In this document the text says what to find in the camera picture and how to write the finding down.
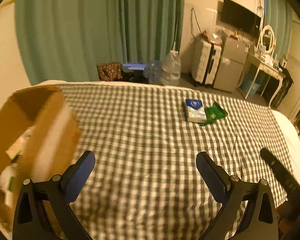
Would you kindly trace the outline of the person's right hand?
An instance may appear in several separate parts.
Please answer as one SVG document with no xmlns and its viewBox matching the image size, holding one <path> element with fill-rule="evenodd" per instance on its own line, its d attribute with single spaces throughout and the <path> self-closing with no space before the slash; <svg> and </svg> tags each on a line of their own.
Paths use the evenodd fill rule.
<svg viewBox="0 0 300 240">
<path fill-rule="evenodd" d="M 293 230 L 300 232 L 300 212 L 296 214 L 288 201 L 277 207 L 276 213 L 280 233 L 287 234 Z"/>
</svg>

